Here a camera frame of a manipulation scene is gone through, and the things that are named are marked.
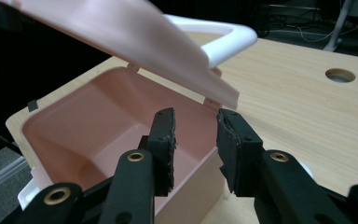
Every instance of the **box lid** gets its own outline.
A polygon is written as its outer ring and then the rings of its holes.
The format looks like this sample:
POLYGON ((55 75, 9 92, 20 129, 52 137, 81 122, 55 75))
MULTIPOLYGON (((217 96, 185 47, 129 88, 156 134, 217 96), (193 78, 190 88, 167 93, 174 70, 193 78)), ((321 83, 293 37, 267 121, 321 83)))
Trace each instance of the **box lid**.
MULTIPOLYGON (((222 105, 236 108, 239 93, 217 76, 211 68, 231 54, 253 45, 256 35, 246 29, 240 47, 226 48, 217 43, 208 55, 178 26, 144 0, 0 0, 25 15, 145 70, 165 77, 222 105)), ((185 29, 196 29, 177 20, 185 29)), ((213 22, 204 31, 215 29, 213 22)), ((215 29, 230 33, 228 27, 215 29)))

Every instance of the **gray floor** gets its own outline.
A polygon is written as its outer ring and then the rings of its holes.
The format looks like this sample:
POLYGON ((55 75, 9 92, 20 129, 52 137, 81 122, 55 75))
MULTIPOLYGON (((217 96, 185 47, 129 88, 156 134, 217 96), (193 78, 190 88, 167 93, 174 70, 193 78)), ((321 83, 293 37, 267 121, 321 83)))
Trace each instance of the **gray floor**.
MULTIPOLYGON (((274 7, 271 10, 270 18, 268 18, 268 34, 263 38, 307 48, 323 49, 329 40, 334 23, 321 25, 315 22, 312 26, 301 25, 307 21, 314 21, 318 12, 312 10, 313 4, 298 5, 297 2, 297 0, 289 1, 287 6, 290 7, 274 7)), ((345 32, 347 33, 341 36, 342 43, 336 53, 358 56, 358 23, 349 22, 345 32)), ((18 154, 7 148, 0 151, 0 170, 13 161, 19 161, 18 154)), ((27 165, 20 162, 17 168, 15 174, 0 180, 0 221, 19 206, 17 195, 32 178, 27 165)))

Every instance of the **wooden table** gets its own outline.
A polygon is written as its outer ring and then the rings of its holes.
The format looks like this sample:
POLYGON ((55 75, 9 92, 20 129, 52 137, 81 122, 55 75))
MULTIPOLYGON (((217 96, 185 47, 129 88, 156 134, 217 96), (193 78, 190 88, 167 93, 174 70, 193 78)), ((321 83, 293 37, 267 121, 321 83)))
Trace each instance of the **wooden table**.
MULTIPOLYGON (((216 36, 189 34, 202 44, 216 36)), ((38 100, 44 107, 101 72, 126 65, 111 58, 38 100)), ((286 151, 312 170, 316 182, 347 195, 358 184, 358 57, 259 39, 221 64, 222 78, 241 92, 237 111, 264 140, 265 149, 286 151), (351 71, 355 80, 338 83, 326 71, 351 71)), ((202 102, 202 97, 160 77, 156 82, 202 102)), ((36 163, 24 144, 20 125, 27 108, 7 120, 7 127, 31 167, 36 163)), ((257 223, 253 199, 228 190, 201 223, 257 223)))

